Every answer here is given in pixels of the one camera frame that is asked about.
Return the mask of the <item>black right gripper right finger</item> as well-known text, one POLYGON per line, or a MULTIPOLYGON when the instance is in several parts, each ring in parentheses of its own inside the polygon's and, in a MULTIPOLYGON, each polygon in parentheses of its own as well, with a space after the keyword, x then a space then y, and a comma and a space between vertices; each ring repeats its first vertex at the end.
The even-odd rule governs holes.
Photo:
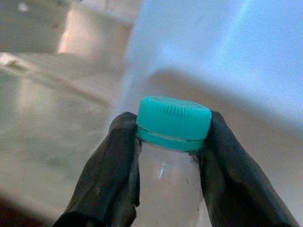
POLYGON ((213 227, 297 227, 271 182, 219 112, 199 154, 202 193, 213 227))

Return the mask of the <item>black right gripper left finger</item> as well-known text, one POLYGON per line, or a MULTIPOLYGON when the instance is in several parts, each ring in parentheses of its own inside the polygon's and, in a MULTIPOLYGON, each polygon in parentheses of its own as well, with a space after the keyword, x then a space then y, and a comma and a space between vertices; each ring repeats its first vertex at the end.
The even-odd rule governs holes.
POLYGON ((86 162, 55 227, 129 227, 140 204, 136 115, 125 112, 86 162))

